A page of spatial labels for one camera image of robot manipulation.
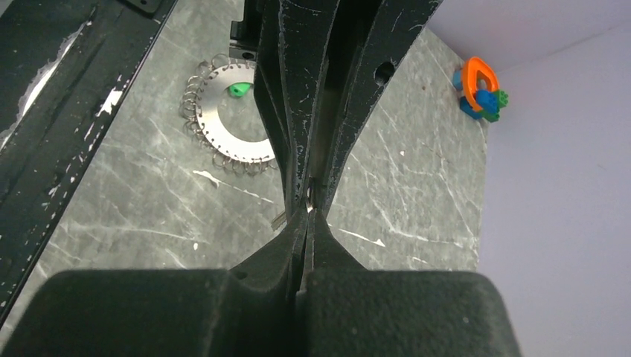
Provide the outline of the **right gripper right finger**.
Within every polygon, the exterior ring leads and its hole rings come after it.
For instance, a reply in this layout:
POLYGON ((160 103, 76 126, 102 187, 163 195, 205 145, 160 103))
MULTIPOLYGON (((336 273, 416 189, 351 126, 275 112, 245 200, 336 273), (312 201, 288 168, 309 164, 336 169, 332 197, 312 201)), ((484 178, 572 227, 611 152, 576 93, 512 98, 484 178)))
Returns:
POLYGON ((519 356, 502 296, 471 271, 375 271, 307 229, 305 356, 519 356))

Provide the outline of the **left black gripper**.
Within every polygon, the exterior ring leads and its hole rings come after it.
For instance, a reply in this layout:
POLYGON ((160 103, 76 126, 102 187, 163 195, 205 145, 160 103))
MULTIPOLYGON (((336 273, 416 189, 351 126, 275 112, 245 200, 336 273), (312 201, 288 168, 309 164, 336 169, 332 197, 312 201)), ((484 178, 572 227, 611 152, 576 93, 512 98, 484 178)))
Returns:
POLYGON ((270 100, 266 126, 284 173, 285 212, 301 210, 321 101, 315 162, 315 207, 328 212, 346 161, 388 82, 440 7, 440 1, 245 0, 243 18, 232 21, 228 56, 256 60, 258 103, 270 100))

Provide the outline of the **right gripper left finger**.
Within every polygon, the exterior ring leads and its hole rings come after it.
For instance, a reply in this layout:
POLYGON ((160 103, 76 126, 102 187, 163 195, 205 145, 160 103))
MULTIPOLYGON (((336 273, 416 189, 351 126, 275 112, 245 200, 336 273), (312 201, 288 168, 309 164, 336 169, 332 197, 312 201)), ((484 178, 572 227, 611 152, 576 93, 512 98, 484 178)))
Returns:
POLYGON ((68 270, 33 296, 4 356, 302 356, 308 215, 232 269, 68 270))

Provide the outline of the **blue key tag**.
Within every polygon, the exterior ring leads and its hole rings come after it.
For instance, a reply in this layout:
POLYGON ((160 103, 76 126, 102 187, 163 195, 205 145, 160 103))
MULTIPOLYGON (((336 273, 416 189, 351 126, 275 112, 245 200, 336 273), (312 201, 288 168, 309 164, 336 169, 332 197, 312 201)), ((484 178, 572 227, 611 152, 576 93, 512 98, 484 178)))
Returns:
MULTIPOLYGON (((299 202, 298 202, 298 208, 300 208, 301 210, 305 210, 306 212, 310 212, 311 210, 313 210, 314 208, 314 201, 315 201, 315 186, 316 186, 316 181, 314 178, 310 178, 308 180, 308 184, 306 187, 306 190, 304 192, 304 195, 302 198, 300 198, 299 202)), ((287 214, 286 212, 283 210, 281 211, 271 222, 270 222, 270 227, 273 231, 277 231, 281 228, 282 225, 286 224, 288 222, 288 218, 287 218, 287 214)))

